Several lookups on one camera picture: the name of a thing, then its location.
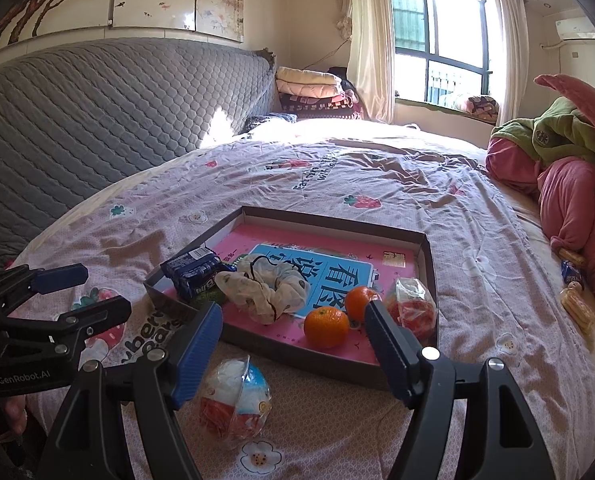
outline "orange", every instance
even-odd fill
[[[321,306],[304,320],[306,339],[317,349],[333,348],[344,343],[350,328],[348,316],[333,306]]]
[[[366,285],[356,286],[351,288],[344,297],[344,308],[351,319],[364,322],[364,311],[371,301],[380,300],[382,298],[375,290],[368,288]]]

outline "plastic ball container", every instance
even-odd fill
[[[227,447],[260,433],[270,412],[270,389],[260,370],[243,359],[225,359],[200,389],[199,422]]]

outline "bed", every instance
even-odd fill
[[[88,345],[82,362],[122,364],[164,344],[176,325],[153,313],[142,285],[147,274],[242,204],[422,230],[436,261],[439,349],[466,362],[502,357],[527,398],[557,478],[577,479],[595,458],[595,326],[584,338],[559,305],[559,260],[540,229],[537,205],[495,186],[482,168],[484,155],[467,142],[412,127],[269,121],[249,139],[200,148],[129,176],[62,216],[16,264],[81,262],[90,278],[76,289],[34,298],[17,314],[54,319],[93,295],[121,294],[133,304],[132,317],[112,338]],[[277,160],[304,164],[277,169],[271,165]],[[367,196],[379,206],[353,207],[349,196]],[[586,298],[595,310],[588,292]],[[211,366],[242,354],[220,343]],[[410,417],[401,403],[387,392],[253,360],[270,384],[274,407],[252,446],[276,453],[279,462],[251,470],[245,466],[251,446],[214,446],[197,431],[196,406],[189,402],[178,419],[204,478],[388,474]],[[28,396],[46,430],[64,394]],[[456,402],[442,479],[453,478],[464,413]],[[124,424],[135,477],[149,478],[132,405],[124,407]]]

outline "window frame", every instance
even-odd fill
[[[415,56],[421,57],[426,60],[426,81],[425,81],[425,102],[429,102],[429,61],[436,61],[438,63],[443,63],[446,65],[454,66],[456,68],[462,68],[463,70],[468,70],[469,72],[474,72],[482,76],[482,87],[481,92],[482,95],[488,95],[489,92],[489,79],[491,76],[491,71],[489,69],[490,60],[489,60],[489,33],[488,33],[488,26],[486,22],[486,0],[479,0],[480,3],[480,21],[482,27],[482,67],[478,67],[475,65],[471,65],[469,63],[464,63],[462,61],[458,61],[456,59],[451,59],[450,57],[443,57],[438,54],[439,52],[439,30],[437,27],[437,5],[435,0],[433,0],[433,25],[435,30],[435,44],[434,44],[434,51],[435,54],[431,54],[431,28],[429,23],[429,0],[424,0],[424,28],[425,28],[425,41],[426,41],[426,51],[415,50],[412,48],[404,48],[401,46],[395,47],[395,54],[404,54],[406,56]]]

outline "human hand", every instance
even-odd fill
[[[26,430],[26,396],[7,397],[0,401],[10,430],[21,435]]]

